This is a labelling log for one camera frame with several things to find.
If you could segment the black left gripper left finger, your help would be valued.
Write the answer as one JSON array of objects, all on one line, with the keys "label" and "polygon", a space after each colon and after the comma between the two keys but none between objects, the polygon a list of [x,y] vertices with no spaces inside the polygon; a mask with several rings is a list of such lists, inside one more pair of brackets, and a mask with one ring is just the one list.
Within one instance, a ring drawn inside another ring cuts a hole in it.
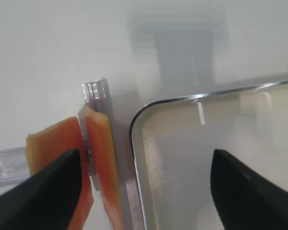
[{"label": "black left gripper left finger", "polygon": [[0,230],[66,230],[81,189],[80,152],[72,149],[0,195]]}]

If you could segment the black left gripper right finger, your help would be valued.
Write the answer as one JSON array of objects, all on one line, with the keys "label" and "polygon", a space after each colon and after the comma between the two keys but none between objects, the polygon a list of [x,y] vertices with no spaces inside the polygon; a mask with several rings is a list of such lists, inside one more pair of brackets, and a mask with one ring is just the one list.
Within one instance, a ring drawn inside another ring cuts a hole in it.
[{"label": "black left gripper right finger", "polygon": [[226,150],[214,150],[211,195],[226,230],[288,230],[288,192]]}]

